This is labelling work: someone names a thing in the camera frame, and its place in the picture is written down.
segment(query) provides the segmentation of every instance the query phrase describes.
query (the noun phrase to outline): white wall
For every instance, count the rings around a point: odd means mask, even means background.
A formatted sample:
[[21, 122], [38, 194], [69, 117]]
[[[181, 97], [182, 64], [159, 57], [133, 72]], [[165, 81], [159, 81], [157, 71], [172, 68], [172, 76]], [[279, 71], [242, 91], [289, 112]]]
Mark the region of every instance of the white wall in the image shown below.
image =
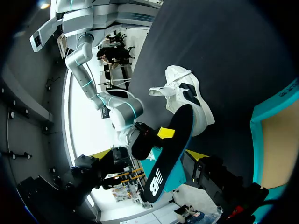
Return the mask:
[[103, 190], [102, 187], [100, 187], [100, 189], [93, 189], [92, 194], [96, 198], [95, 202], [102, 211], [101, 221], [125, 218], [144, 212], [152, 212], [156, 208], [166, 205], [172, 199], [171, 193], [164, 193], [160, 200], [153, 204], [152, 209], [144, 209], [142, 206], [134, 204], [132, 200], [116, 202], [112, 192], [110, 190]]

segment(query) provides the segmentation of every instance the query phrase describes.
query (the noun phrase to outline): teal frame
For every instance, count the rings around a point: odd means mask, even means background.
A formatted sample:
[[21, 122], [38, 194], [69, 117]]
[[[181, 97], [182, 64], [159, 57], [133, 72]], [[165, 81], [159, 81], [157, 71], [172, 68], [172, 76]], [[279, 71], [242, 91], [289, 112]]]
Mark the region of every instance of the teal frame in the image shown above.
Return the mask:
[[[285, 108], [292, 105], [298, 99], [299, 80], [296, 78], [282, 91], [255, 106], [250, 121], [254, 151], [253, 182], [261, 184], [263, 178], [264, 142], [261, 121], [281, 112]], [[269, 189], [269, 194], [266, 197], [266, 200], [279, 198], [282, 195], [285, 187], [286, 184]], [[256, 217], [256, 221], [254, 223], [259, 223], [262, 218], [269, 212], [271, 207], [272, 205], [265, 205], [257, 209], [254, 213], [254, 216]]]

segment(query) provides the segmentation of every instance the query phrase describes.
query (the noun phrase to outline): cable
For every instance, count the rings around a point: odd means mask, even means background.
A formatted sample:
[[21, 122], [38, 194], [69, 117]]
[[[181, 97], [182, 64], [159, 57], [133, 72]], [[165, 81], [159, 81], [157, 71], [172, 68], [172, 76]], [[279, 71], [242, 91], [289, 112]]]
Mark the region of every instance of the cable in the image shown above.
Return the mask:
[[261, 202], [258, 207], [268, 205], [268, 204], [276, 204], [278, 202], [279, 202], [279, 199], [269, 199], [269, 200]]
[[54, 79], [54, 80], [51, 79], [51, 78], [48, 78], [48, 79], [47, 79], [47, 83], [48, 83], [49, 81], [56, 82], [58, 79], [60, 79], [60, 77], [58, 77], [58, 78], [56, 78], [56, 79]]
[[[7, 122], [6, 122], [6, 144], [7, 144], [7, 149], [8, 149], [8, 152], [10, 153], [10, 148], [9, 148], [9, 137], [8, 137], [8, 124], [9, 124], [9, 114], [10, 114], [10, 109], [8, 109], [8, 113], [7, 113]], [[11, 166], [11, 162], [9, 160], [9, 158], [7, 159], [8, 160], [8, 163], [9, 163], [9, 167], [10, 167], [10, 171], [11, 171], [11, 175], [13, 176], [13, 179], [14, 179], [14, 182], [15, 184], [17, 185], [17, 180], [14, 176], [14, 173], [13, 173], [13, 168]]]
[[121, 84], [118, 84], [118, 85], [116, 85], [116, 86], [120, 86], [120, 85], [122, 85], [122, 84], [125, 84], [125, 83], [127, 83], [127, 82], [131, 82], [131, 80], [124, 81], [123, 83], [121, 83]]
[[130, 78], [112, 79], [111, 82], [131, 80]]
[[130, 93], [129, 91], [126, 91], [126, 90], [120, 90], [120, 89], [117, 89], [117, 90], [106, 90], [107, 92], [112, 92], [112, 91], [122, 91], [122, 92], [126, 92], [127, 94], [129, 94], [131, 97], [135, 98], [135, 96]]
[[95, 86], [95, 81], [94, 81], [93, 73], [92, 73], [92, 71], [90, 70], [90, 68], [89, 68], [89, 66], [88, 66], [88, 64], [87, 64], [87, 62], [86, 62], [86, 65], [87, 65], [87, 67], [88, 67], [88, 70], [89, 70], [89, 72], [90, 72], [90, 75], [91, 75], [91, 77], [92, 77], [92, 79], [93, 79], [93, 84], [94, 84], [94, 86]]
[[70, 48], [67, 50], [67, 53], [65, 55], [65, 58], [69, 55], [69, 52], [70, 52]]
[[9, 114], [10, 114], [10, 110], [8, 110], [8, 113], [7, 113], [7, 121], [6, 121], [6, 144], [7, 144], [8, 152], [10, 153], [10, 148], [9, 148], [9, 138], [8, 138]]
[[150, 29], [141, 29], [141, 28], [126, 28], [126, 29], [140, 29], [140, 30], [147, 30], [147, 31], [150, 30]]
[[96, 215], [96, 217], [95, 217], [95, 222], [97, 223], [98, 222], [98, 210], [97, 210], [97, 215]]

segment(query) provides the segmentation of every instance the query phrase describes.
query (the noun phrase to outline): teal panel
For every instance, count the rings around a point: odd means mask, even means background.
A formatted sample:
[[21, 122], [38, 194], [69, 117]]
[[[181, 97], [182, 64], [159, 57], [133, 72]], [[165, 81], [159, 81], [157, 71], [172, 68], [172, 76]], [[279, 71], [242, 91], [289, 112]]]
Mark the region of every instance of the teal panel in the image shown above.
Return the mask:
[[255, 106], [250, 121], [254, 150], [253, 182], [261, 184], [263, 177], [264, 142], [261, 121], [281, 112], [297, 99], [299, 99], [299, 81], [296, 78], [282, 91]]
[[[270, 199], [278, 199], [281, 197], [282, 193], [284, 192], [285, 190], [285, 187], [286, 185], [282, 185], [282, 186], [279, 186], [279, 187], [276, 187], [276, 188], [271, 188], [269, 189], [269, 194], [268, 196], [266, 197], [265, 200], [270, 200]], [[264, 205], [260, 208], [258, 208], [254, 213], [253, 215], [256, 217], [256, 220], [255, 220], [255, 224], [259, 223], [262, 221], [263, 217], [265, 217], [265, 215], [267, 215], [267, 213], [270, 211], [270, 209], [272, 208], [273, 205]]]
[[[159, 155], [161, 154], [161, 149], [159, 148], [153, 148], [152, 152], [157, 159]], [[155, 164], [155, 160], [142, 160], [141, 164], [145, 173], [146, 177], [149, 177], [151, 170], [153, 169], [153, 166]], [[165, 185], [165, 191], [170, 192], [180, 186], [181, 184], [186, 182], [186, 176], [184, 173], [184, 168], [182, 165], [181, 160], [178, 160], [175, 166], [173, 167], [173, 170], [169, 174], [169, 177], [167, 179], [166, 185]]]

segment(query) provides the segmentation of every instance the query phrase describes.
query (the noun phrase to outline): wooden panel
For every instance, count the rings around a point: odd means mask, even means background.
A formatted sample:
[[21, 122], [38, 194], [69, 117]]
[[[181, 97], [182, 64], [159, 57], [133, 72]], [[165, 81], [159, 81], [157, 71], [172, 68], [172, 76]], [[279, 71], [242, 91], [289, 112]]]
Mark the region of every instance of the wooden panel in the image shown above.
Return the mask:
[[261, 185], [273, 188], [287, 183], [299, 149], [299, 100], [263, 120], [264, 168]]

